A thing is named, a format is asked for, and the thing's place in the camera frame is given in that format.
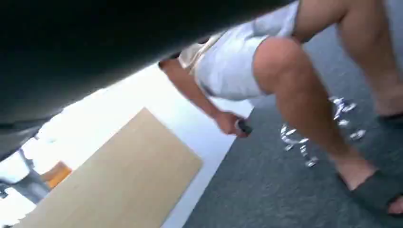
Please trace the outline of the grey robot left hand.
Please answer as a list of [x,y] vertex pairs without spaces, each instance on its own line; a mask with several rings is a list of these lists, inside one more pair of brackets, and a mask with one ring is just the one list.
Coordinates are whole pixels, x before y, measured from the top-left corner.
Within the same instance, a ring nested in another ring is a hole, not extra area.
[[285,0],[3,0],[0,159],[68,105]]

